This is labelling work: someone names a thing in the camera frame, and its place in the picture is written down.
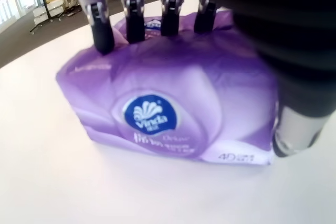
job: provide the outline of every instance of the white table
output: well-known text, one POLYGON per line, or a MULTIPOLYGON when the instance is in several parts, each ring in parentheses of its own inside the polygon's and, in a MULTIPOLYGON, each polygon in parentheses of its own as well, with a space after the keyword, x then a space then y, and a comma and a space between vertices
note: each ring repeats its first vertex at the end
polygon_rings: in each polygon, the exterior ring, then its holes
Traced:
MULTIPOLYGON (((145 15, 160 15, 160 7, 147 4, 145 15)), ((186 0, 182 15, 196 9, 196 0, 186 0)), ((1 224, 336 223, 335 116, 314 148, 270 167, 99 145, 55 81, 92 42, 85 26, 0 69, 1 224)))

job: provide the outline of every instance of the plastic packaging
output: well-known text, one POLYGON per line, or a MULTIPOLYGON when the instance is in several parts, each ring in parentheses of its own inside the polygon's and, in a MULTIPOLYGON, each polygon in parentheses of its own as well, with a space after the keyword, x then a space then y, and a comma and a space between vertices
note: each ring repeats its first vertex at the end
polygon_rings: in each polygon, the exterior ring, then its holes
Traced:
POLYGON ((277 86, 229 11, 212 33, 193 32, 196 14, 181 17, 180 34, 160 36, 146 18, 147 40, 128 45, 125 25, 116 49, 79 52, 57 74, 73 110, 96 142, 148 154, 211 163, 270 164, 277 86))

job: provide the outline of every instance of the table surface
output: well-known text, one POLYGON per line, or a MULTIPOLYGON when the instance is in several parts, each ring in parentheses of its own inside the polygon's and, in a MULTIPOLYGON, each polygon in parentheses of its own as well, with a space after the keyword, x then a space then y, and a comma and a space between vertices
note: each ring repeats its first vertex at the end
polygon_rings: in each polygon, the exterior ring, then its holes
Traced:
MULTIPOLYGON (((185 0, 181 14, 197 5, 185 0)), ((146 5, 145 16, 160 14, 160 2, 146 5)), ((269 167, 99 145, 55 81, 92 43, 85 26, 0 69, 0 223, 336 223, 335 116, 314 148, 269 167)))

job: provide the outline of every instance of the gray carpet floor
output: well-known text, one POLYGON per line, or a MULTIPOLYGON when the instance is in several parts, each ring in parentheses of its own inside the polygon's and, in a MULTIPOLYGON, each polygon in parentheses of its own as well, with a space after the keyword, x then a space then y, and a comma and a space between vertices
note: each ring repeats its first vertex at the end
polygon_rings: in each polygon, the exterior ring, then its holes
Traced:
MULTIPOLYGON (((157 0, 146 0, 147 3, 157 0)), ((120 0, 108 0, 110 14, 122 11, 120 0)), ((88 21, 84 12, 77 13, 72 17, 64 17, 62 21, 54 19, 39 27, 34 35, 30 30, 34 27, 33 12, 19 19, 8 29, 0 34, 0 68, 17 59, 25 53, 79 27, 87 25, 88 21)))

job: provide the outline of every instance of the vinda logo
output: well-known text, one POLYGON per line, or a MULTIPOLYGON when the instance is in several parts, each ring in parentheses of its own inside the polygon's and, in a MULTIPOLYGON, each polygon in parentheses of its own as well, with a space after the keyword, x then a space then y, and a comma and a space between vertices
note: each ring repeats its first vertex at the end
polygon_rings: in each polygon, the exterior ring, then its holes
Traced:
POLYGON ((133 100, 124 112, 126 122, 142 133, 153 135, 175 129, 177 118, 172 105, 158 95, 133 100))
POLYGON ((161 21, 159 21, 157 19, 151 20, 151 21, 145 23, 145 29, 160 31, 160 29, 161 29, 161 21))

